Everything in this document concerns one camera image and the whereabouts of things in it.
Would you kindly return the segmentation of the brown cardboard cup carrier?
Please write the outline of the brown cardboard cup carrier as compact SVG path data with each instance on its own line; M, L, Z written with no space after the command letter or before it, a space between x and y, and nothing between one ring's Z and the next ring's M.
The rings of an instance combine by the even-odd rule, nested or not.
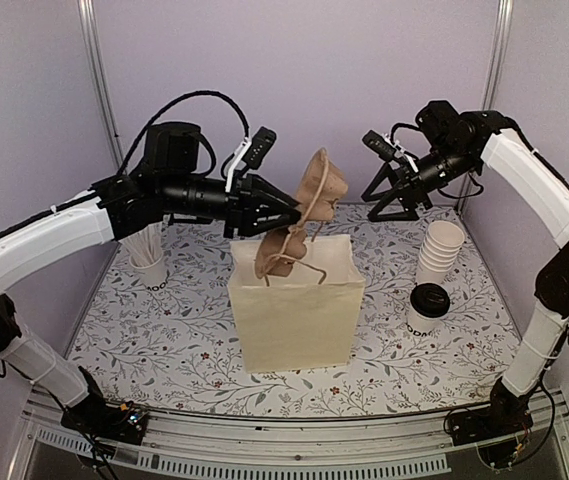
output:
M309 161L294 199L300 219L293 225L270 230L262 239L254 260L258 279L287 277L296 263L301 263L308 248L306 225L317 222L319 228L333 220L337 203L347 194L343 172L330 160L322 147Z

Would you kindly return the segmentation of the black plastic cup lid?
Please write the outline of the black plastic cup lid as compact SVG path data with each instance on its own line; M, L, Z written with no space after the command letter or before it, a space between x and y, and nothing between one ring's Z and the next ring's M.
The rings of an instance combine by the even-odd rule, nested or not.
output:
M427 318L439 318L448 313L451 305L447 291L434 283L418 284L411 292L412 308Z

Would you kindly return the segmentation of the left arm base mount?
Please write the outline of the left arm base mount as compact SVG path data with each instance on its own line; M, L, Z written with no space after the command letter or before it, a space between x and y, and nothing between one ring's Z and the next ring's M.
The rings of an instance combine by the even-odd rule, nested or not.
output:
M148 412L133 402L113 406L101 397L89 395L64 409L61 425L87 436L141 445L148 420Z

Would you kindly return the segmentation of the white paper coffee cup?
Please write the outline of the white paper coffee cup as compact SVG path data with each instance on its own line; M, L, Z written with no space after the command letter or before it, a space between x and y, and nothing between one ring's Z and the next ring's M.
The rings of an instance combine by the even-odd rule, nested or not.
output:
M406 315L407 330L414 337L423 338L432 336L441 324L441 317L431 318L420 314L414 308L408 309Z

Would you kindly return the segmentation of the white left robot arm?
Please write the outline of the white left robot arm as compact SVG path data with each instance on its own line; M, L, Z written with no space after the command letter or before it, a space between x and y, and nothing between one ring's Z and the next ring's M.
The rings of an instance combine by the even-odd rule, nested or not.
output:
M131 403L108 404L91 375L19 325L13 285L72 254L120 241L174 215L182 223L219 220L227 238L251 237L300 218L297 202L258 174L276 141L268 128L245 129L224 163L198 169L209 148L199 126L153 115L117 173L74 198L0 232L0 362L50 392L92 434L137 419Z

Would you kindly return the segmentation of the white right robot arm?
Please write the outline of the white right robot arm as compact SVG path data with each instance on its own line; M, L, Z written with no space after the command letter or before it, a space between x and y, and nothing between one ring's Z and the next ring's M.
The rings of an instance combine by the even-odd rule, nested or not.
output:
M518 123L496 110L459 111L447 100L431 100L409 130L426 140L418 157L396 138L404 123L386 134L368 131L363 144L382 162L361 197L372 203L372 222L413 221L430 195L453 180L490 171L535 217L550 257L534 279L534 305L512 363L496 381L481 427L501 436L516 424L533 391L569 343L569 183L535 149Z

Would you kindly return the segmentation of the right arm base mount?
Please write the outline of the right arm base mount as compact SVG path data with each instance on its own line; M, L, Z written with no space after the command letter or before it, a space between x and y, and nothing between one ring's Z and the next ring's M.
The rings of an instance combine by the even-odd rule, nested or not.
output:
M443 420L454 446L475 444L481 462L492 470L513 467L527 447L533 419L525 406L513 415L501 406L451 409Z

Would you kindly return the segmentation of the cream paper bag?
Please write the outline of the cream paper bag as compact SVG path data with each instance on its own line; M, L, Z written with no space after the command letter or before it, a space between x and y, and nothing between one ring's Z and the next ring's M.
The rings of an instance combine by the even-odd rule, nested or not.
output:
M228 293L248 373L348 363L366 281L355 266L351 236L307 240L307 255L287 277L260 279L258 240L230 243Z

